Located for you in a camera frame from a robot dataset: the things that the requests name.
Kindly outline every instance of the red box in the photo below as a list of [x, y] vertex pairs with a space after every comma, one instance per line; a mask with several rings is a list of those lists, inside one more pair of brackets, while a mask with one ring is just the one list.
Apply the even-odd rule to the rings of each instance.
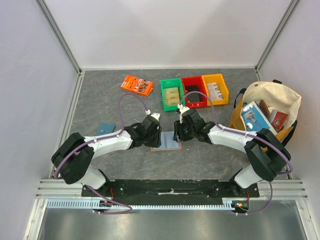
[[[204, 80], [201, 76], [189, 76], [189, 77], [182, 77], [181, 78], [182, 86], [184, 95], [186, 95], [188, 92], [186, 91], [186, 87], [190, 86], [197, 86], [198, 91], [201, 93], [204, 93], [208, 96], [208, 93], [206, 91]], [[207, 99], [205, 96], [201, 95], [201, 100], [197, 102], [188, 102], [188, 97], [185, 98], [185, 105], [189, 108], [203, 108], [207, 106]]]
[[269, 121], [271, 122], [274, 129], [279, 132], [282, 127], [284, 126], [286, 120], [287, 120], [288, 114], [285, 114], [283, 112], [272, 110], [270, 114]]

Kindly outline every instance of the small box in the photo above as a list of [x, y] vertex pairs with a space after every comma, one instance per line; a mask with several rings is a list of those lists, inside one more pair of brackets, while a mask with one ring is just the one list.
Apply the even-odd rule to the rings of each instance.
[[242, 108], [241, 116], [248, 132], [259, 132], [261, 129], [269, 129], [274, 135], [277, 134], [255, 101]]
[[178, 105], [180, 103], [177, 87], [164, 89], [164, 102], [166, 106]]
[[148, 96], [154, 87], [152, 81], [146, 81], [136, 76], [126, 76], [120, 86], [123, 90], [129, 91], [134, 94]]
[[282, 127], [284, 126], [286, 120], [287, 120], [288, 114], [285, 114], [283, 112], [277, 111], [275, 109], [272, 110], [269, 120], [272, 124], [272, 126], [279, 132]]
[[209, 74], [209, 75], [202, 75], [201, 76], [203, 81], [205, 82], [205, 88], [208, 92], [208, 96], [210, 97], [210, 93], [207, 87], [207, 84], [215, 83], [217, 84], [217, 87], [219, 91], [221, 92], [222, 99], [213, 100], [213, 105], [224, 105], [229, 103], [229, 90], [227, 88], [227, 85], [225, 83], [225, 79], [221, 73], [219, 74]]

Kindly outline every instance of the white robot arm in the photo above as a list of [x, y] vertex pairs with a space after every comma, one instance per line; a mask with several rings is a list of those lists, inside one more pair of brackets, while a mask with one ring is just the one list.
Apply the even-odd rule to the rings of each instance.
[[99, 189], [108, 184], [109, 180], [101, 170], [90, 166], [92, 159], [118, 150], [137, 148], [141, 145], [159, 147], [161, 145], [159, 118], [159, 113], [153, 113], [141, 123], [135, 123], [126, 126], [123, 130], [101, 136], [82, 137], [78, 132], [73, 133], [55, 152], [51, 161], [58, 169], [69, 153], [83, 145], [60, 167], [59, 173], [66, 184], [81, 183]]
[[[82, 183], [100, 189], [109, 180], [101, 171], [90, 167], [92, 159], [118, 150], [127, 150], [145, 145], [159, 147], [161, 145], [160, 114], [148, 115], [142, 123], [127, 126], [122, 131], [102, 136], [82, 137], [73, 133], [52, 156], [52, 163], [58, 168], [65, 157], [76, 147], [85, 145], [77, 154], [70, 158], [60, 168], [59, 173], [67, 184]], [[208, 144], [224, 145], [247, 154], [250, 166], [238, 171], [230, 180], [235, 186], [246, 189], [261, 180], [273, 181], [286, 165], [285, 161], [272, 149], [263, 150], [266, 146], [247, 136], [229, 132], [230, 128], [214, 122], [205, 122], [195, 109], [182, 107], [180, 120], [174, 122], [174, 137], [177, 142], [197, 138]], [[291, 156], [277, 138], [267, 129], [260, 132], [250, 132], [271, 143], [290, 160]]]
[[231, 179], [242, 189], [261, 180], [273, 181], [286, 165], [283, 158], [273, 149], [266, 148], [266, 145], [250, 136], [259, 136], [280, 150], [288, 160], [291, 159], [285, 147], [268, 129], [262, 129], [259, 132], [235, 130], [221, 124], [217, 126], [214, 122], [205, 122], [194, 108], [180, 106], [179, 111], [180, 120], [174, 123], [174, 139], [176, 141], [197, 138], [201, 142], [224, 145], [247, 154], [251, 165], [241, 169]]

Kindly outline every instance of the orange card box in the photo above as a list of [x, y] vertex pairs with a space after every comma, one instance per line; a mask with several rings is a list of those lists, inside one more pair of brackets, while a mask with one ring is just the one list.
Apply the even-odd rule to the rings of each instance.
[[152, 92], [154, 83], [152, 81], [143, 80], [136, 76], [128, 75], [125, 77], [120, 87], [123, 90], [146, 97]]

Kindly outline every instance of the yellow bin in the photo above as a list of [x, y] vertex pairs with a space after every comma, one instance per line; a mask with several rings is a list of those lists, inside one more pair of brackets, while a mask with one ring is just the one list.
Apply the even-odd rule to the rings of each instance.
[[[213, 105], [224, 105], [229, 103], [229, 90], [224, 80], [224, 76], [221, 73], [218, 74], [210, 74], [210, 75], [202, 75], [203, 81], [205, 82], [205, 90], [207, 92], [208, 97], [210, 97], [210, 93], [208, 91], [207, 84], [216, 83], [223, 99], [213, 100]], [[210, 102], [207, 100], [207, 106], [211, 106]]]

